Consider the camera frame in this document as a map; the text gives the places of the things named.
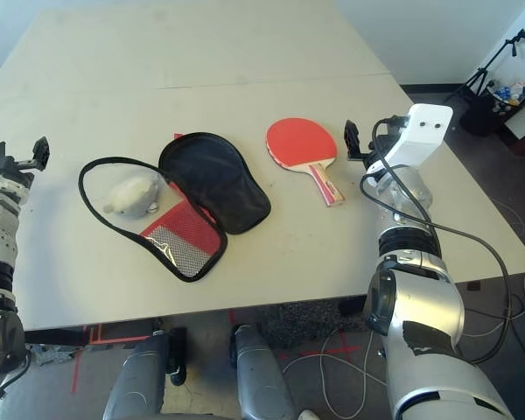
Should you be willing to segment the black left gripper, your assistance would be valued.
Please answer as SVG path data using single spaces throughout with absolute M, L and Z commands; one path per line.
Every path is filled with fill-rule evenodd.
M 49 143 L 42 136 L 33 146 L 32 160 L 16 161 L 13 157 L 6 157 L 5 142 L 0 142 L 0 175 L 24 187 L 31 187 L 34 174 L 30 170 L 43 171 L 50 157 Z

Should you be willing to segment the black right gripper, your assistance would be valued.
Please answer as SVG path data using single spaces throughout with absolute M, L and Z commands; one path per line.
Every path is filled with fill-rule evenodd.
M 368 144 L 369 152 L 364 153 L 360 149 L 359 131 L 351 120 L 346 120 L 344 128 L 344 141 L 346 145 L 347 159 L 361 161 L 368 169 L 372 164 L 380 162 L 399 140 L 401 130 L 409 123 L 407 115 L 392 115 L 387 118 L 385 124 L 388 127 L 386 134 L 378 134 L 378 128 L 372 128 L 372 140 Z

